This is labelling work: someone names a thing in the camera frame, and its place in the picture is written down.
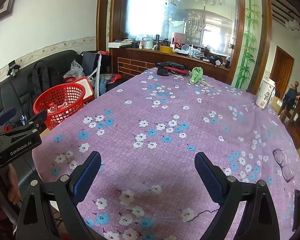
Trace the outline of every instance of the decorative wall border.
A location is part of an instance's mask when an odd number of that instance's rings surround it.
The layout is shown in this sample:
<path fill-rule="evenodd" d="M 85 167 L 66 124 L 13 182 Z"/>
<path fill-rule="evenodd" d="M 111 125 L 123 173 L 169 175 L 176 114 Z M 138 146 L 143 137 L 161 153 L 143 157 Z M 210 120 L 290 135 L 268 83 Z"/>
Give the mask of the decorative wall border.
<path fill-rule="evenodd" d="M 55 43 L 55 44 L 46 46 L 44 48 L 32 51 L 26 55 L 23 55 L 20 58 L 17 58 L 16 64 L 20 65 L 21 68 L 23 68 L 33 62 L 36 62 L 39 59 L 42 59 L 42 58 L 52 55 L 54 53 L 57 53 L 57 52 L 60 52 L 63 50 L 67 50 L 67 49 L 71 49 L 73 47 L 77 47 L 80 45 L 90 44 L 90 43 L 94 43 L 94 44 L 96 43 L 95 36 Z M 5 65 L 4 67 L 0 68 L 0 82 L 7 78 L 8 69 L 9 69 L 8 65 Z"/>

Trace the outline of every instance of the floral tablecloth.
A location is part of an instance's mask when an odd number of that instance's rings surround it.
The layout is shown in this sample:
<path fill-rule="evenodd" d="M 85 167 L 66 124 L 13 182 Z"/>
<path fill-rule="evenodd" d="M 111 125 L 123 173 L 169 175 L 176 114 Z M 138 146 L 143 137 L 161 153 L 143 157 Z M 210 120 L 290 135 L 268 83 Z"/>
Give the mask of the floral tablecloth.
<path fill-rule="evenodd" d="M 54 128 L 33 150 L 43 181 L 55 181 L 100 152 L 101 169 L 78 210 L 86 224 L 114 240 L 200 239 L 219 206 L 194 167 L 203 151 L 226 175 L 263 179 L 270 189 L 281 239 L 292 235 L 300 161 L 272 108 L 205 77 L 214 88 L 148 70 L 107 92 Z M 287 183 L 273 157 L 286 151 L 296 172 Z M 226 239 L 233 239 L 244 203 Z"/>

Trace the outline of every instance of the white wall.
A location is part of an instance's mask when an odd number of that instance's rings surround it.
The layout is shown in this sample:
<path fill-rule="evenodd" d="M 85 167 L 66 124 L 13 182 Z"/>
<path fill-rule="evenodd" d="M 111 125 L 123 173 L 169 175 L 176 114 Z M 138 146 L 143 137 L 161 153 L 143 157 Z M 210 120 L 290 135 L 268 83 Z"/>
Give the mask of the white wall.
<path fill-rule="evenodd" d="M 300 31 L 287 30 L 278 22 L 272 21 L 272 38 L 264 76 L 270 76 L 277 46 L 294 58 L 294 65 L 287 89 L 290 88 L 291 83 L 298 81 L 298 91 L 300 91 Z"/>
<path fill-rule="evenodd" d="M 15 0 L 0 21 L 0 68 L 45 46 L 95 36 L 96 8 L 97 0 Z"/>

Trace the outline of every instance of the wooden frame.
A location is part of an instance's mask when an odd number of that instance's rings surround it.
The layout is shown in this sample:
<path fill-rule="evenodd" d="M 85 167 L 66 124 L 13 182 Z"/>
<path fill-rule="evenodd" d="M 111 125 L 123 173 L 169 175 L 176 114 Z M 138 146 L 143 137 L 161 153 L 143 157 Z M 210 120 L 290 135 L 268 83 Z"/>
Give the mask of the wooden frame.
<path fill-rule="evenodd" d="M 269 56 L 271 34 L 272 34 L 272 6 L 271 0 L 262 1 L 262 24 L 261 37 L 255 67 L 251 76 L 248 92 L 256 95 L 266 69 Z"/>

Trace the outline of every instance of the person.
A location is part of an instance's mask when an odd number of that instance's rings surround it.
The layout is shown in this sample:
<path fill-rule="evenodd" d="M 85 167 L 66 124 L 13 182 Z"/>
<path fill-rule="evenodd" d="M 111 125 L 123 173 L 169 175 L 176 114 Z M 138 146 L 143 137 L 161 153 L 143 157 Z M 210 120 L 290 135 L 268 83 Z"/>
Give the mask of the person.
<path fill-rule="evenodd" d="M 14 205 L 16 205 L 21 199 L 21 194 L 18 187 L 17 173 L 13 168 L 12 164 L 9 164 L 8 179 L 10 183 L 10 187 L 8 190 L 8 199 Z M 13 225 L 1 208 L 0 208 L 0 239 L 14 239 Z"/>

